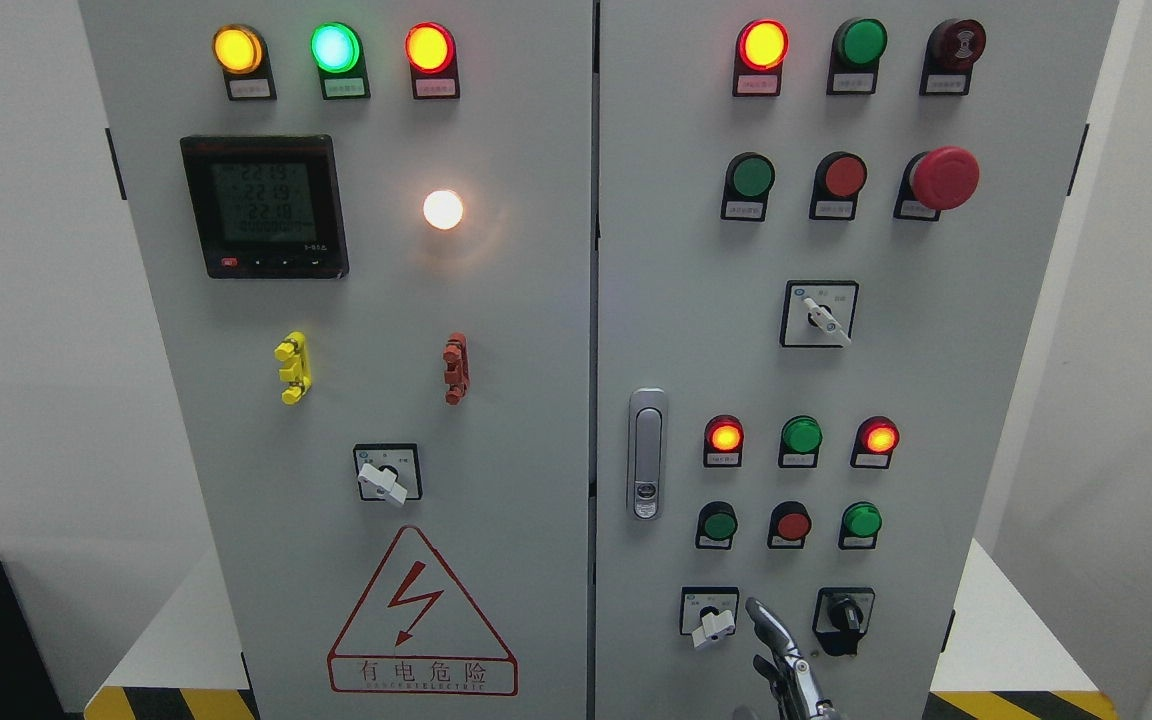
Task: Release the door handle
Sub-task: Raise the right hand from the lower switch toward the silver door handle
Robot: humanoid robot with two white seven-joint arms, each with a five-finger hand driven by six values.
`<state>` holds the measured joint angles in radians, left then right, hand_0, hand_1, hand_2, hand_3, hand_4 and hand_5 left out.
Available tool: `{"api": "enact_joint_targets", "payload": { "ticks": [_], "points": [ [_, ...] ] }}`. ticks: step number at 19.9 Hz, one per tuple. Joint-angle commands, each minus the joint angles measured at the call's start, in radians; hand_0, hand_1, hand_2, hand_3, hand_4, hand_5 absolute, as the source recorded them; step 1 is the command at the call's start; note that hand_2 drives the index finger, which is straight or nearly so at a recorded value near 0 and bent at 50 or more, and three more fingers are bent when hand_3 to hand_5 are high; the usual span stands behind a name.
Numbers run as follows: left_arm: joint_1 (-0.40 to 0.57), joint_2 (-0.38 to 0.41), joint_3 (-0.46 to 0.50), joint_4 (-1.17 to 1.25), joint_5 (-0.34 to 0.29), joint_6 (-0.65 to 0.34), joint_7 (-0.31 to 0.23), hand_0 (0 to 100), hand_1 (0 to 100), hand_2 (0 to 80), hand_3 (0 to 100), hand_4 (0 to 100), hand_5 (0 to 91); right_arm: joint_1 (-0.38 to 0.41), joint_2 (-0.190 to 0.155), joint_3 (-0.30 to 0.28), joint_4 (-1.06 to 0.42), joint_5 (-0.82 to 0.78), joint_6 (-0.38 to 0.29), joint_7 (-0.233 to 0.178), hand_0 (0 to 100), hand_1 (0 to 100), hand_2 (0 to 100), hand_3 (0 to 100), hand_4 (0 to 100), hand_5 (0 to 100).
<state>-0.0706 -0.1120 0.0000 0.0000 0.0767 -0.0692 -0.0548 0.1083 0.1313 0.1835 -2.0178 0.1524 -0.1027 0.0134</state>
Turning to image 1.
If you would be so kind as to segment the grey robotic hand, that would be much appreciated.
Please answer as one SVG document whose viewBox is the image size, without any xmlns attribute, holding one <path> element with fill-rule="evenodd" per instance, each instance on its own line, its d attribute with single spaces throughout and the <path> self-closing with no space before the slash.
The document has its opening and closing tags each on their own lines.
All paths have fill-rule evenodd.
<svg viewBox="0 0 1152 720">
<path fill-rule="evenodd" d="M 751 665 L 767 679 L 780 719 L 846 719 L 828 700 L 790 630 L 758 598 L 745 598 L 755 635 L 771 652 L 771 660 L 755 655 Z"/>
</svg>

